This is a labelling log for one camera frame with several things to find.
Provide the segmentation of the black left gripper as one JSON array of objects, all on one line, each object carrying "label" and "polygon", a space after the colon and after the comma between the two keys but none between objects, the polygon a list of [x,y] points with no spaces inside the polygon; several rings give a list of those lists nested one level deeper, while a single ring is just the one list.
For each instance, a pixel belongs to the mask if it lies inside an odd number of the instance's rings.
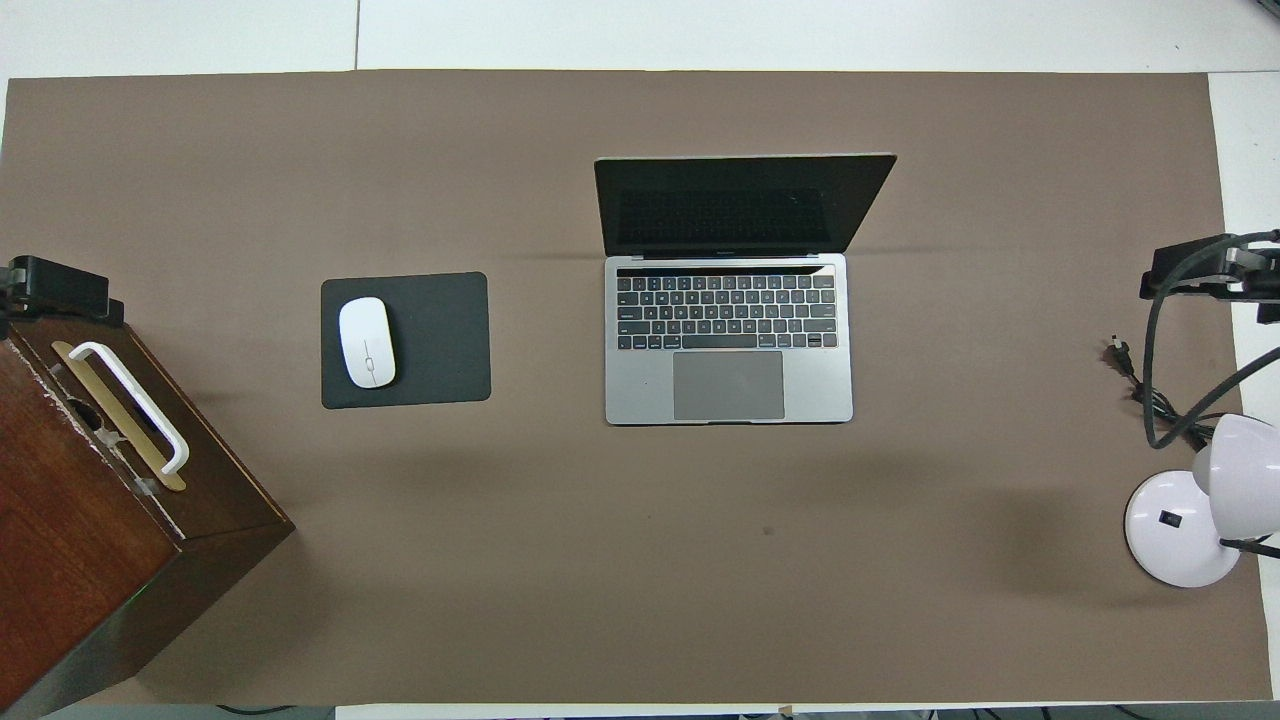
[{"label": "black left gripper", "polygon": [[125,322],[124,304],[109,299],[106,277],[33,255],[14,258],[8,266],[8,315],[50,314],[104,319],[110,327]]}]

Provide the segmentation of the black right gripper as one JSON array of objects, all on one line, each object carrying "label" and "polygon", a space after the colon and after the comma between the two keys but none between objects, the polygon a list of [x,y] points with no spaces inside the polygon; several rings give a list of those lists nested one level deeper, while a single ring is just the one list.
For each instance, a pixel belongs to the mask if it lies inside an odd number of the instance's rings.
[{"label": "black right gripper", "polygon": [[1240,299],[1236,265],[1228,259],[1239,246],[1238,234],[1216,234],[1169,245],[1152,254],[1152,270],[1140,275],[1140,299],[1166,295],[1203,295]]}]

